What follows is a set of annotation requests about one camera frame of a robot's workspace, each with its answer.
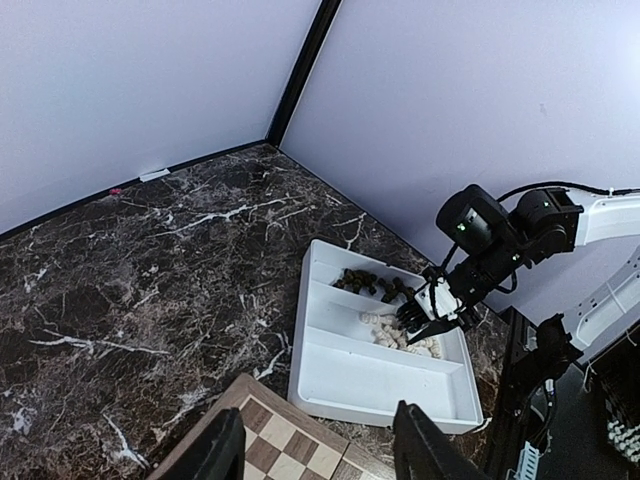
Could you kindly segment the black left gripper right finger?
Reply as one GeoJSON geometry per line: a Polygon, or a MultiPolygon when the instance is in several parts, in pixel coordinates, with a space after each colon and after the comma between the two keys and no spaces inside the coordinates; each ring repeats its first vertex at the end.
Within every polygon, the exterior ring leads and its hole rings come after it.
{"type": "Polygon", "coordinates": [[[488,476],[463,457],[416,404],[398,403],[393,419],[394,470],[401,479],[481,480],[488,476]]]}

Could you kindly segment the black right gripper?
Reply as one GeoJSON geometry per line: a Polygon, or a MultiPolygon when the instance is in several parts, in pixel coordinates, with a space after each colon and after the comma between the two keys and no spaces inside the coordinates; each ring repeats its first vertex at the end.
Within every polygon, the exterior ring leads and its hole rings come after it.
{"type": "Polygon", "coordinates": [[[444,334],[456,328],[461,328],[463,332],[467,332],[480,323],[480,316],[475,308],[471,306],[463,306],[451,318],[446,317],[443,313],[436,317],[431,309],[427,311],[427,316],[429,322],[419,332],[408,336],[408,345],[417,344],[423,339],[444,334]]]}

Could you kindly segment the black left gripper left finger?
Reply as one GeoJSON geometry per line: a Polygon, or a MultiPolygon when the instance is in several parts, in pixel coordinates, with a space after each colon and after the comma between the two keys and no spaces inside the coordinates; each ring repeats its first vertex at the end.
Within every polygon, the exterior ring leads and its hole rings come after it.
{"type": "Polygon", "coordinates": [[[243,479],[245,428],[236,407],[221,410],[184,450],[174,450],[150,479],[243,479]]]}

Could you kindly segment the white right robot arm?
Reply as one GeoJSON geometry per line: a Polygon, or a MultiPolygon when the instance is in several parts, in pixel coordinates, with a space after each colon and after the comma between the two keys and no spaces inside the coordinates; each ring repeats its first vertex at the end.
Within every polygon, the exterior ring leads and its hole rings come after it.
{"type": "Polygon", "coordinates": [[[463,327],[464,315],[491,292],[505,293],[521,267],[532,268],[577,247],[639,234],[639,191],[598,189],[571,182],[541,182],[514,189],[507,211],[501,198],[476,184],[440,208],[437,227],[465,259],[424,269],[425,283],[398,308],[409,344],[463,327]]]}

